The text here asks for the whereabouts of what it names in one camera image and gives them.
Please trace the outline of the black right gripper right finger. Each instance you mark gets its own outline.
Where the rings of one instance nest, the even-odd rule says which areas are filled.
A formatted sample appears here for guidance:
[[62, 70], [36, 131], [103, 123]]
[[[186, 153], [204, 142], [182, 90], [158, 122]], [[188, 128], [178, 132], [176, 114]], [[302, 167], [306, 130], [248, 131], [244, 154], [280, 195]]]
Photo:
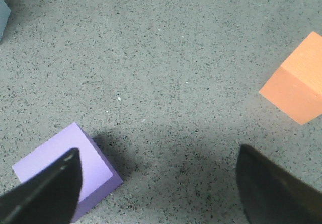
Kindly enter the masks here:
[[249, 223], [321, 223], [321, 192], [250, 145], [239, 149], [236, 181]]

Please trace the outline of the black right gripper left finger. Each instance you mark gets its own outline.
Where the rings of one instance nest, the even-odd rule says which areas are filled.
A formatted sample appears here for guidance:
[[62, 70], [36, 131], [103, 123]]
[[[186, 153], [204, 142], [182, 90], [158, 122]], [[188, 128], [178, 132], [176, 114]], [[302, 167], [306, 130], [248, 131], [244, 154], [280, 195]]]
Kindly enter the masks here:
[[82, 185], [79, 150], [71, 148], [1, 196], [1, 223], [71, 223]]

